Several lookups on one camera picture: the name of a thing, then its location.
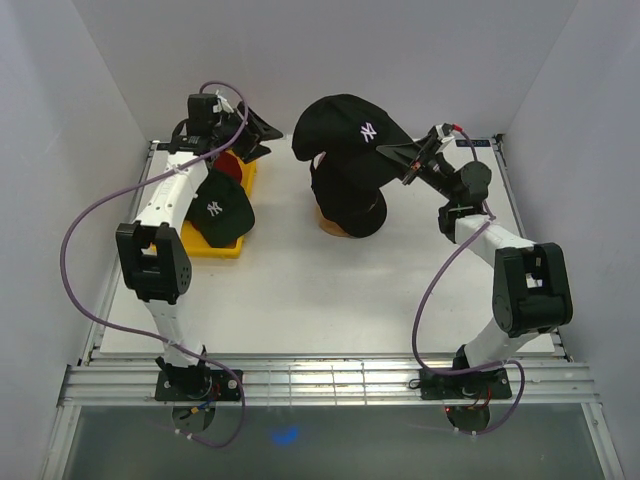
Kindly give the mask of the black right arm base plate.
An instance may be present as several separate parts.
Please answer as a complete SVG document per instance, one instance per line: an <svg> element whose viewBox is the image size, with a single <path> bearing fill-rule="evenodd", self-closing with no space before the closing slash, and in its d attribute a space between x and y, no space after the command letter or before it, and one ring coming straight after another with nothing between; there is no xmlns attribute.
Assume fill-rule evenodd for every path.
<svg viewBox="0 0 640 480"><path fill-rule="evenodd" d="M506 370L500 368L486 372L459 376L445 376L419 371L418 389L423 400L465 400L485 398L510 399L512 390Z"/></svg>

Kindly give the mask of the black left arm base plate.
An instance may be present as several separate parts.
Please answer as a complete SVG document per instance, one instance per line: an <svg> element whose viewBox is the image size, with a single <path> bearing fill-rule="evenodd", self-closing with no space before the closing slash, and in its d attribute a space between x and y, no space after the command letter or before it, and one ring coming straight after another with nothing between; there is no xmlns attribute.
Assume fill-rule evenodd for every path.
<svg viewBox="0 0 640 480"><path fill-rule="evenodd" d="M233 373L236 377L220 369L161 371L153 398L160 402L239 401L239 380L243 371L234 370Z"/></svg>

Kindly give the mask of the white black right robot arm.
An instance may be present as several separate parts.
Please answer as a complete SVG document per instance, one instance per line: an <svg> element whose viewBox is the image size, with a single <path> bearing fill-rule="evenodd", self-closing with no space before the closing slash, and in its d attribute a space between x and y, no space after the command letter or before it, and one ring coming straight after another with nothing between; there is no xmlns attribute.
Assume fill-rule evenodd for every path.
<svg viewBox="0 0 640 480"><path fill-rule="evenodd" d="M403 184L421 179L445 198L438 226L455 244L454 253L469 250L493 270L489 323L459 349L454 366L422 367L430 377L451 379L458 394L474 397L487 386L487 373L502 369L526 343L570 323L574 308L562 248L535 243L497 224L487 203L488 166L473 159L455 168L446 160L446 147L463 132L458 125L441 124L418 141L376 149L400 166Z"/></svg>

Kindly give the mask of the black NY baseball cap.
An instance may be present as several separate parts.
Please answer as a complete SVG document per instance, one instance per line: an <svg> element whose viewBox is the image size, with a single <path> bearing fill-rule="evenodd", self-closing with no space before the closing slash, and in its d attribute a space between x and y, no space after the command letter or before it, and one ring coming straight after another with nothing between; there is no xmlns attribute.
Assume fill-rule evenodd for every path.
<svg viewBox="0 0 640 480"><path fill-rule="evenodd" d="M309 105L294 128L297 160L320 153L359 156L380 145L406 144L411 137L381 107L352 94L325 96Z"/></svg>

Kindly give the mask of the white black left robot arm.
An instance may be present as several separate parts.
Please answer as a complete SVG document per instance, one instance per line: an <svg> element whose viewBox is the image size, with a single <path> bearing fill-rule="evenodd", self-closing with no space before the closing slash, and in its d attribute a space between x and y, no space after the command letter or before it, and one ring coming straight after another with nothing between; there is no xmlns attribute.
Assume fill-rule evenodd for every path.
<svg viewBox="0 0 640 480"><path fill-rule="evenodd" d="M167 154L162 180L136 218L118 226L115 238L124 283L150 312L164 344L157 365L171 387L197 400L209 394L213 381L204 346L180 318L192 280L181 228L221 153L231 151L248 164L269 153L266 142L283 135L245 102L231 106L220 93L190 95L187 112L170 140L158 146Z"/></svg>

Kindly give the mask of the black cap gold logo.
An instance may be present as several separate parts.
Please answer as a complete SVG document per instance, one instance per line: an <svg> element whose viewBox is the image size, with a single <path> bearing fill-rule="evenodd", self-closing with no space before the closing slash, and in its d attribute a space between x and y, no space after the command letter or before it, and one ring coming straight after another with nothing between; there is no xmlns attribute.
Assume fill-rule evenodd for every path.
<svg viewBox="0 0 640 480"><path fill-rule="evenodd" d="M387 204L379 189L367 190L354 184L325 159L324 153L311 161L309 171L316 221L322 215L353 239L369 237L381 229L387 218Z"/></svg>

